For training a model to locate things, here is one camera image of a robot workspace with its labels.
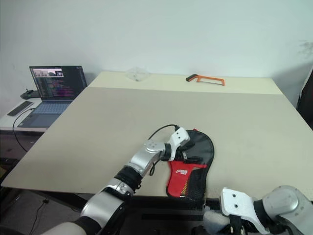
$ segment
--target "paddle cover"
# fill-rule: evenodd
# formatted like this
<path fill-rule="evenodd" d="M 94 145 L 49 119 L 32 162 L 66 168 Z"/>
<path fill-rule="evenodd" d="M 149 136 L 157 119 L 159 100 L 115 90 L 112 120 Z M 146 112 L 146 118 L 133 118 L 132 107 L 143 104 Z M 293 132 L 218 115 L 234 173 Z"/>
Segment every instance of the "paddle cover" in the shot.
<path fill-rule="evenodd" d="M 190 141 L 181 148 L 187 156 L 182 160 L 181 152 L 169 162 L 171 176 L 167 184 L 167 195 L 183 200 L 202 201 L 205 197 L 206 176 L 214 158 L 214 146 L 206 134 L 200 131 L 187 131 Z"/>

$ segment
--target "black cable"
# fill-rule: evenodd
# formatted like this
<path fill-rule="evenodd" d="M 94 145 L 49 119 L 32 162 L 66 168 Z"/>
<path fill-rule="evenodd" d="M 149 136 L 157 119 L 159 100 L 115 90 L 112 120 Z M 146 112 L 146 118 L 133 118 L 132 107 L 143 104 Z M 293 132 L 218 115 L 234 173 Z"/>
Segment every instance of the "black cable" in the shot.
<path fill-rule="evenodd" d="M 15 122 L 17 121 L 17 119 L 19 119 L 19 117 L 20 117 L 22 114 L 26 113 L 26 112 L 29 111 L 29 110 L 33 110 L 33 109 L 34 109 L 34 108 L 27 109 L 26 111 L 22 112 L 22 113 L 15 119 L 15 121 L 14 121 L 14 123 L 13 123 L 13 126 L 12 126 L 13 135 L 15 136 L 15 139 L 16 139 L 16 141 L 19 143 L 20 147 L 21 147 L 25 152 L 27 152 L 27 150 L 26 150 L 26 149 L 21 145 L 21 143 L 19 142 L 18 137 L 16 136 L 15 131 L 14 131 L 14 125 L 15 125 Z"/>
<path fill-rule="evenodd" d="M 43 200 L 43 203 L 38 207 L 38 209 L 37 209 L 37 211 L 36 211 L 35 220 L 34 220 L 34 222 L 33 222 L 33 225 L 31 226 L 31 230 L 30 230 L 30 232 L 29 232 L 28 235 L 32 235 L 32 233 L 34 232 L 34 227 L 35 227 L 36 221 L 37 221 L 37 219 L 38 219 L 38 212 L 39 212 L 39 210 L 44 206 L 44 204 L 47 204 L 48 202 L 49 202 L 49 200 L 48 200 L 48 199 L 45 199 L 45 200 Z"/>
<path fill-rule="evenodd" d="M 288 226 L 284 226 L 284 227 L 287 230 L 287 232 L 289 233 L 289 235 L 293 235 L 291 228 L 289 228 Z"/>
<path fill-rule="evenodd" d="M 71 207 L 71 209 L 72 209 L 72 211 L 74 211 L 74 212 L 80 213 L 80 211 L 77 211 L 77 210 L 73 209 L 72 207 Z"/>
<path fill-rule="evenodd" d="M 152 163 L 152 167 L 150 169 L 149 175 L 153 176 L 153 174 L 155 173 L 155 166 L 156 164 L 160 161 L 161 159 L 159 158 L 155 163 Z"/>
<path fill-rule="evenodd" d="M 166 125 L 166 126 L 162 126 L 160 128 L 158 128 L 156 131 L 154 131 L 152 133 L 152 135 L 150 135 L 150 137 L 148 138 L 148 140 L 150 140 L 157 132 L 159 132 L 160 130 L 166 128 L 166 127 L 169 127 L 169 126 L 174 126 L 175 127 L 175 131 L 179 129 L 179 126 L 175 125 L 175 124 L 169 124 L 169 125 Z"/>
<path fill-rule="evenodd" d="M 159 132 L 160 130 L 162 130 L 162 129 L 166 128 L 166 127 L 169 127 L 169 126 L 174 126 L 175 131 L 179 129 L 179 126 L 177 126 L 175 124 L 169 124 L 169 125 L 162 126 L 162 127 L 158 128 L 156 131 L 154 131 L 152 133 L 152 135 L 150 135 L 148 140 L 150 140 L 157 132 Z M 160 156 L 161 156 L 161 152 L 159 153 L 158 160 L 155 163 L 152 163 L 152 167 L 151 167 L 150 172 L 149 172 L 150 176 L 153 176 L 153 174 L 155 173 L 156 164 L 161 160 Z"/>

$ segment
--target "black chair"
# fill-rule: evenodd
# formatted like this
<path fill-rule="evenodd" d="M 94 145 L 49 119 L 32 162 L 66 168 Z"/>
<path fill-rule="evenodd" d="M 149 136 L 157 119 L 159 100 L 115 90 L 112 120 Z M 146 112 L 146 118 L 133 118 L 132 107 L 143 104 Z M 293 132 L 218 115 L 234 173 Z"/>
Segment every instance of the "black chair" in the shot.
<path fill-rule="evenodd" d="M 302 89 L 299 97 L 297 110 L 307 124 L 313 129 L 313 69 L 309 79 Z"/>

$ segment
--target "white desk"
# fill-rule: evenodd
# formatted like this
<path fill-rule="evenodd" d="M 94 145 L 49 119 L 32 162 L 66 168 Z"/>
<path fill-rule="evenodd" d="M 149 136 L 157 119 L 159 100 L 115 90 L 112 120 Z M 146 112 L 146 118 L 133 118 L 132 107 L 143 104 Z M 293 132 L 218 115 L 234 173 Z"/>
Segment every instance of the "white desk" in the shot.
<path fill-rule="evenodd" d="M 225 78 L 226 86 L 151 75 L 135 82 L 102 72 L 36 142 L 2 185 L 96 193 L 157 128 L 176 123 L 215 146 L 207 197 L 223 187 L 260 198 L 279 185 L 313 199 L 313 132 L 271 79 Z M 156 139 L 166 140 L 172 130 Z M 166 196 L 168 163 L 136 195 Z"/>
<path fill-rule="evenodd" d="M 27 109 L 36 108 L 41 103 L 40 98 L 32 98 L 32 99 L 28 99 L 27 101 L 33 102 L 33 104 L 31 106 L 29 106 Z M 11 110 L 15 109 L 16 107 L 18 107 L 20 104 L 22 104 L 24 102 L 25 102 L 25 100 L 21 99 L 20 102 L 15 107 L 13 107 Z M 47 128 L 20 128 L 20 127 L 17 127 L 24 120 L 24 118 L 27 117 L 27 115 L 29 115 L 30 113 L 31 113 L 31 111 L 28 111 L 19 117 L 19 119 L 15 122 L 14 130 L 15 131 L 26 131 L 26 132 L 45 132 L 47 130 Z M 1 117 L 0 118 L 0 130 L 12 131 L 13 123 L 19 115 L 20 114 L 17 114 L 14 117 L 11 117 L 11 116 L 8 116 L 6 114 L 3 117 Z"/>

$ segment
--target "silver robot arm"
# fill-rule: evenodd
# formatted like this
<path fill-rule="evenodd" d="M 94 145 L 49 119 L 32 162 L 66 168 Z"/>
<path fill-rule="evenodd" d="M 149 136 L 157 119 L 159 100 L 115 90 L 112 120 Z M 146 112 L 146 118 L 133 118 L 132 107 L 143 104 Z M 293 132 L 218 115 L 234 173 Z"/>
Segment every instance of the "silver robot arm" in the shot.
<path fill-rule="evenodd" d="M 251 232 L 244 226 L 249 221 L 261 234 L 288 230 L 293 235 L 313 235 L 313 204 L 294 187 L 280 186 L 261 200 L 224 188 L 220 202 L 222 214 L 204 213 L 204 227 L 210 234 L 245 234 Z"/>
<path fill-rule="evenodd" d="M 100 230 L 112 234 L 115 228 L 121 226 L 127 203 L 135 190 L 141 187 L 142 178 L 154 162 L 174 160 L 176 149 L 189 140 L 187 131 L 182 127 L 176 128 L 167 143 L 147 140 L 108 185 L 85 204 L 78 220 L 60 224 L 44 235 L 94 235 Z"/>

